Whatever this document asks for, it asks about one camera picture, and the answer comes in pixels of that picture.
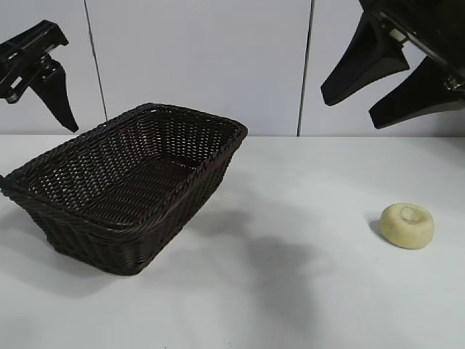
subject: round soap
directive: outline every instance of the round soap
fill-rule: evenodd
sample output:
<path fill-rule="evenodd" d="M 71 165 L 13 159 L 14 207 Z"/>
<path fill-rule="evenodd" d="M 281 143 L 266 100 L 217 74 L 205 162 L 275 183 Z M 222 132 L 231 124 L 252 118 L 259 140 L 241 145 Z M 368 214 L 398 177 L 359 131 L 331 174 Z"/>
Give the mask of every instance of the round soap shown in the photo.
<path fill-rule="evenodd" d="M 422 249 L 434 235 L 434 221 L 423 207 L 394 204 L 381 214 L 381 234 L 394 245 L 405 249 Z"/>

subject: dark brown wicker basket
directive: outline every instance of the dark brown wicker basket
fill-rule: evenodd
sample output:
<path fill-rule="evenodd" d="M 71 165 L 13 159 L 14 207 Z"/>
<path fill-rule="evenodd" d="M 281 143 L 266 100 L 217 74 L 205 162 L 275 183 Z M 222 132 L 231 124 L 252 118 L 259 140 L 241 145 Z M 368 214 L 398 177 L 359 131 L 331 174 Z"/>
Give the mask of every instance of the dark brown wicker basket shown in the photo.
<path fill-rule="evenodd" d="M 141 105 L 0 176 L 0 188 L 58 252 L 134 275 L 218 188 L 246 134 L 230 119 Z"/>

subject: white wall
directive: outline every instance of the white wall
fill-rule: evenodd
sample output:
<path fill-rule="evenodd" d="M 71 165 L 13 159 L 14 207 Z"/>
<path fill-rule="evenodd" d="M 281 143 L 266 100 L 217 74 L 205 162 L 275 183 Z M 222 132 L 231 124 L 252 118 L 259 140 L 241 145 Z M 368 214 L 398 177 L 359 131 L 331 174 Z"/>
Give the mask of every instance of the white wall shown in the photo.
<path fill-rule="evenodd" d="M 296 135 L 310 0 L 90 0 L 109 116 L 140 103 Z"/>
<path fill-rule="evenodd" d="M 41 20 L 56 22 L 69 45 L 58 47 L 51 56 L 67 73 L 68 96 L 80 132 L 105 120 L 89 45 L 84 3 L 76 0 L 3 1 L 0 11 L 0 42 L 29 29 Z M 45 104 L 28 89 L 15 105 L 0 100 L 1 134 L 63 134 L 62 127 Z"/>
<path fill-rule="evenodd" d="M 344 54 L 361 13 L 358 0 L 315 0 L 302 135 L 465 135 L 463 111 L 421 116 L 383 130 L 374 128 L 368 110 L 397 87 L 424 57 L 412 45 L 405 49 L 410 71 L 377 81 L 333 107 L 324 104 L 320 86 Z"/>

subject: white tabletop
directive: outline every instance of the white tabletop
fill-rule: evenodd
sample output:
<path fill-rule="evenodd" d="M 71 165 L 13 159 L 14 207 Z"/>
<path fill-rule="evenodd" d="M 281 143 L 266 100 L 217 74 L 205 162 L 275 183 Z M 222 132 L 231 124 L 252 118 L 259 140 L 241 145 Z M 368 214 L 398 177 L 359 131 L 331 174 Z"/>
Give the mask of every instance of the white tabletop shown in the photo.
<path fill-rule="evenodd" d="M 66 139 L 0 136 L 0 173 Z M 435 219 L 419 251 L 376 233 L 406 201 Z M 0 207 L 0 348 L 465 348 L 465 140 L 250 137 L 131 278 Z"/>

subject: panel seam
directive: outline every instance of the panel seam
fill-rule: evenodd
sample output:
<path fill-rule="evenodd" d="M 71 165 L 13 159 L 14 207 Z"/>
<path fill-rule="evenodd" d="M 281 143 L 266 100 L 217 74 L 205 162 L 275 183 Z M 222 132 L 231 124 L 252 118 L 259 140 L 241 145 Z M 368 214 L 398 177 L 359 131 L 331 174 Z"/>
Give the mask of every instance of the panel seam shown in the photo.
<path fill-rule="evenodd" d="M 90 42 L 90 47 L 92 49 L 92 56 L 94 57 L 94 64 L 95 64 L 95 71 L 97 72 L 97 79 L 99 82 L 100 98 L 102 99 L 103 113 L 105 114 L 105 120 L 108 121 L 107 106 L 105 104 L 105 96 L 103 94 L 102 79 L 100 77 L 100 69 L 99 69 L 99 63 L 97 61 L 97 53 L 95 52 L 94 36 L 92 35 L 92 26 L 90 24 L 90 16 L 89 16 L 89 8 L 87 7 L 87 0 L 84 0 L 84 9 L 86 10 L 87 28 L 89 29 L 89 42 Z"/>
<path fill-rule="evenodd" d="M 310 16 L 308 22 L 307 45 L 305 49 L 304 76 L 302 77 L 302 88 L 300 92 L 299 122 L 297 123 L 297 137 L 300 137 L 302 130 L 302 116 L 304 112 L 305 89 L 307 87 L 307 73 L 310 61 L 310 44 L 312 43 L 313 12 L 315 10 L 315 1 L 310 3 Z"/>

